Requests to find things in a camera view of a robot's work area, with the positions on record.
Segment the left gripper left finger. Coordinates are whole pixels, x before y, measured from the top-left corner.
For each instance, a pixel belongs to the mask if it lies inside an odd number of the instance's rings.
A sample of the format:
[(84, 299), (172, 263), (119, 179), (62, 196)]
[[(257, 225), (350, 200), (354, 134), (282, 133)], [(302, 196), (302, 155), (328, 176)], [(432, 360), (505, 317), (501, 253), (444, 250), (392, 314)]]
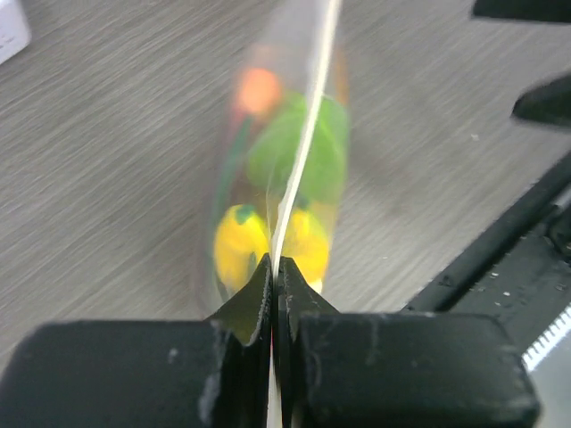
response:
[(271, 272), (202, 321), (41, 325), (1, 378), (4, 427), (262, 427), (267, 421)]

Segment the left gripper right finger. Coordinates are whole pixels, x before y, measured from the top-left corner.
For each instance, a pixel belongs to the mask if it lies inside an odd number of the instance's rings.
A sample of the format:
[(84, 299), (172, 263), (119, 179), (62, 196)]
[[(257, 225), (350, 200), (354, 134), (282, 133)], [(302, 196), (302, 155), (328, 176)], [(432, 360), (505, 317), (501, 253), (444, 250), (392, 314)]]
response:
[(494, 318), (342, 313), (292, 259), (277, 277), (285, 427), (532, 427), (540, 400)]

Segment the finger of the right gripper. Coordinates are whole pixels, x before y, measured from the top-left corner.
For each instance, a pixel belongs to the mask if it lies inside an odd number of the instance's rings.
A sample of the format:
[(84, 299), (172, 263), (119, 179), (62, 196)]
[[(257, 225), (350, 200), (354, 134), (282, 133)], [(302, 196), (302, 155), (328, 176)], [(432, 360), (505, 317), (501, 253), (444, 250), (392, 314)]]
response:
[(524, 92), (512, 116), (528, 122), (570, 129), (570, 76), (564, 75)]
[(477, 0), (472, 15), (497, 20), (570, 22), (570, 1)]

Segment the fake yellow banana bunch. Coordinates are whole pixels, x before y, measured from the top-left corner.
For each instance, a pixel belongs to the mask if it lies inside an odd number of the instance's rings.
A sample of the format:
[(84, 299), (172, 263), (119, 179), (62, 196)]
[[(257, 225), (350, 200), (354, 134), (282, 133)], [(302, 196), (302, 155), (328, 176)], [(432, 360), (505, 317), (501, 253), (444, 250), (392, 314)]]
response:
[[(323, 289), (330, 242), (315, 216), (296, 209), (291, 215), (282, 255), (292, 258), (307, 284), (317, 293)], [(213, 240), (213, 261), (218, 279), (232, 291), (241, 290), (262, 257), (270, 252), (269, 228), (251, 204), (227, 209)]]

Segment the clear zip top bag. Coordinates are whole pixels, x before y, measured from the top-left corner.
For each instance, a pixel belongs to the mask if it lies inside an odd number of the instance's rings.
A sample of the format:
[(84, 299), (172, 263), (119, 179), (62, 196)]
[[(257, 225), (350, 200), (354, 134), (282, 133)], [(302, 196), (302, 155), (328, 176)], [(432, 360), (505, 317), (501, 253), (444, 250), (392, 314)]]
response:
[(348, 168), (350, 117), (327, 86), (338, 39), (338, 1), (282, 1), (248, 50), (237, 75), (248, 64), (268, 68), (285, 86), (282, 102), (264, 124), (247, 119), (236, 134), (221, 140), (223, 159), (211, 173), (212, 207), (200, 260), (201, 295), (211, 309), (235, 292), (218, 279), (213, 240), (227, 209), (251, 204), (269, 228), (271, 264), (282, 255), (294, 210), (312, 213), (331, 249), (335, 216)]

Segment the fake steak slice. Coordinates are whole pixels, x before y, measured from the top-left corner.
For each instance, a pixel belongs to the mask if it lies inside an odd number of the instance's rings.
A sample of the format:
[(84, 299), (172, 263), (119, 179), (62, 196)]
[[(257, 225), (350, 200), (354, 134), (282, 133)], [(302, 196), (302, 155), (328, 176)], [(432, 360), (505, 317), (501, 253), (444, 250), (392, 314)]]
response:
[[(332, 89), (327, 94), (347, 107), (349, 81), (342, 45), (334, 48), (327, 86)], [(239, 74), (230, 104), (229, 134), (236, 134), (247, 119), (253, 119), (255, 125), (264, 124), (282, 102), (284, 94), (285, 86), (278, 74), (268, 68), (248, 64)]]

